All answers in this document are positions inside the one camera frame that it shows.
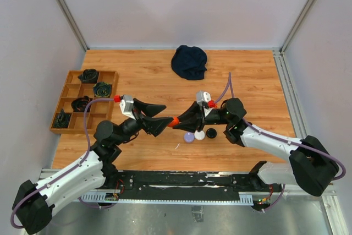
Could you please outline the white earbud case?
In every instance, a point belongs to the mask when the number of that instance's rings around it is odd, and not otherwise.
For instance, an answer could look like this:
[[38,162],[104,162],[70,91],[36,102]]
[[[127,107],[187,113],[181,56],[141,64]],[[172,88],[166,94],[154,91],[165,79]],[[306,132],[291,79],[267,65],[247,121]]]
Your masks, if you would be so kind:
[[206,137],[206,134],[203,130],[194,132],[194,138],[196,140],[202,141],[204,140],[205,137]]

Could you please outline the orange earbud case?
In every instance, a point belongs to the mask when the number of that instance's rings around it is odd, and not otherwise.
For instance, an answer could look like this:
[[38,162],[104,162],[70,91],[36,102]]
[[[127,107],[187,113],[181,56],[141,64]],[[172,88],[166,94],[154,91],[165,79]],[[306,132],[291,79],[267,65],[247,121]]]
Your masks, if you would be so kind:
[[174,117],[173,120],[168,124],[169,127],[173,128],[180,123],[177,117]]

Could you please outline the lavender earbud case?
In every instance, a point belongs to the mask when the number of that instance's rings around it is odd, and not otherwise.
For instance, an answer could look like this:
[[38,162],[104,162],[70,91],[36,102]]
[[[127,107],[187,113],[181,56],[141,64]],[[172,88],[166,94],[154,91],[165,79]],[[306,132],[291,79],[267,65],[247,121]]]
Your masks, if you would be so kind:
[[191,132],[186,132],[183,136],[183,139],[186,143],[192,143],[195,140],[195,136]]

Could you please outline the black earbud case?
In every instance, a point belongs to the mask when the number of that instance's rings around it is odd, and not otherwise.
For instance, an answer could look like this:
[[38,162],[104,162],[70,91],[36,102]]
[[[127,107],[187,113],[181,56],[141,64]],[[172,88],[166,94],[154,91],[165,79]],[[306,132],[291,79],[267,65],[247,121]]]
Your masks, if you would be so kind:
[[217,131],[214,128],[208,128],[206,130],[206,136],[210,139],[214,139],[217,136]]

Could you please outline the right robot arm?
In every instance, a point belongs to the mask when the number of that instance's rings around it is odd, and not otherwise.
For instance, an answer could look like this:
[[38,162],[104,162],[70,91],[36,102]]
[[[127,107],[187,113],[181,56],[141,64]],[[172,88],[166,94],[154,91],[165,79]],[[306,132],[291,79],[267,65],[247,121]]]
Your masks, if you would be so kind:
[[245,120],[246,110],[239,98],[225,100],[219,108],[213,101],[194,102],[176,118],[173,129],[195,133],[205,125],[225,125],[227,140],[252,147],[284,160],[259,162],[249,177],[250,187],[261,191],[269,184],[298,185],[306,193],[321,196],[338,174],[338,163],[314,136],[303,139],[282,136]]

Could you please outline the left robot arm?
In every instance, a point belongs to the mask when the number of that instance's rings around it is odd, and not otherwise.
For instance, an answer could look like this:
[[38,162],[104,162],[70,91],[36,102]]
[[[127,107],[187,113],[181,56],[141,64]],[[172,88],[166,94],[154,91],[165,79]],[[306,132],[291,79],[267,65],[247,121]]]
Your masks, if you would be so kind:
[[158,136],[173,120],[156,117],[166,109],[165,105],[144,103],[128,95],[115,96],[111,101],[119,103],[127,119],[119,125],[101,121],[93,136],[96,141],[88,142],[86,152],[76,161],[36,183],[23,182],[12,206],[12,227],[35,234],[62,208],[86,192],[102,186],[113,188],[118,181],[113,162],[121,153],[119,146],[135,139],[141,130]]

